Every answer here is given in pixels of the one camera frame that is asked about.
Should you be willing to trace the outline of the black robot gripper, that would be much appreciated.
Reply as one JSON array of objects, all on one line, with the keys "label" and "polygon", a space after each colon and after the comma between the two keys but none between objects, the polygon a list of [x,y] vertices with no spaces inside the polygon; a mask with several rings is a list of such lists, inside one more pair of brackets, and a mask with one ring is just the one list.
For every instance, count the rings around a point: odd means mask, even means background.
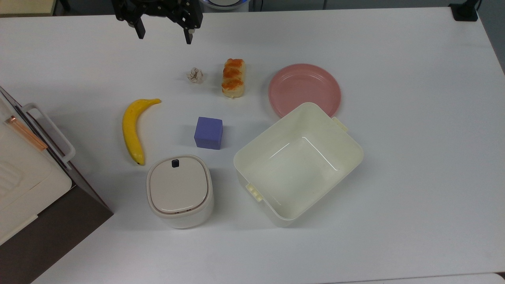
[{"label": "black robot gripper", "polygon": [[203,12],[198,0],[112,0],[116,18],[130,27],[135,25],[139,39],[144,39],[146,29],[143,15],[168,18],[184,28],[186,43],[191,45],[194,29],[201,27]]}]

